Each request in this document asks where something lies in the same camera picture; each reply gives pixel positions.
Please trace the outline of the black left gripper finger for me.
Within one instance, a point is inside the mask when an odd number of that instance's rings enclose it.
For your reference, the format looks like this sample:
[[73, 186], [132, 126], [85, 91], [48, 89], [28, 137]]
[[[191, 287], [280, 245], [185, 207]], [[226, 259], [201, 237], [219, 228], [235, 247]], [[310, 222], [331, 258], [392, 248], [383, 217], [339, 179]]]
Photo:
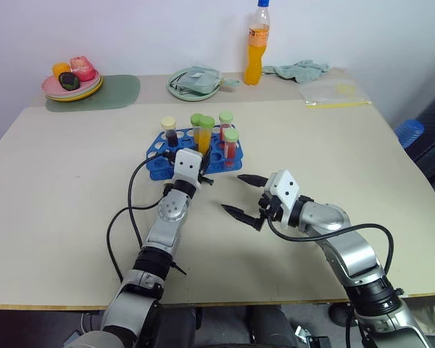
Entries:
[[207, 150], [206, 154], [202, 158], [202, 163], [200, 166], [200, 173], [205, 174], [207, 171], [207, 168], [209, 167], [210, 160], [211, 160], [211, 154], [212, 154], [212, 147], [210, 146]]

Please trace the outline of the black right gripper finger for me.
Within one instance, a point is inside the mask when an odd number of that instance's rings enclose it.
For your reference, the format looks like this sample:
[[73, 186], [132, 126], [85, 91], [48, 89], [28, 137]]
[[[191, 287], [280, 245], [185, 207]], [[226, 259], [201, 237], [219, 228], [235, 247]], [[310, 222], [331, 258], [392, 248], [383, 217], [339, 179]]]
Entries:
[[264, 187], [268, 182], [268, 179], [262, 177], [260, 175], [252, 175], [252, 174], [240, 174], [237, 178], [245, 183], [248, 183], [251, 186], [255, 187]]
[[261, 228], [266, 219], [265, 213], [262, 210], [260, 210], [259, 217], [252, 217], [238, 207], [230, 206], [227, 204], [222, 204], [221, 207], [236, 220], [251, 226], [256, 231], [261, 231]]

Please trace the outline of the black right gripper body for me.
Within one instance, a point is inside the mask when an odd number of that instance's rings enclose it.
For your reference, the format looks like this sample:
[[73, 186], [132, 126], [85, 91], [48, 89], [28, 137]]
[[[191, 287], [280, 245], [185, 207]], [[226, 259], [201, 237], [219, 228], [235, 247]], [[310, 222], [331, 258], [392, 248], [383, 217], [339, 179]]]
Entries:
[[263, 194], [258, 201], [260, 206], [260, 217], [266, 218], [271, 216], [272, 220], [281, 220], [283, 217], [283, 209], [281, 207], [281, 200], [277, 196], [268, 196]]

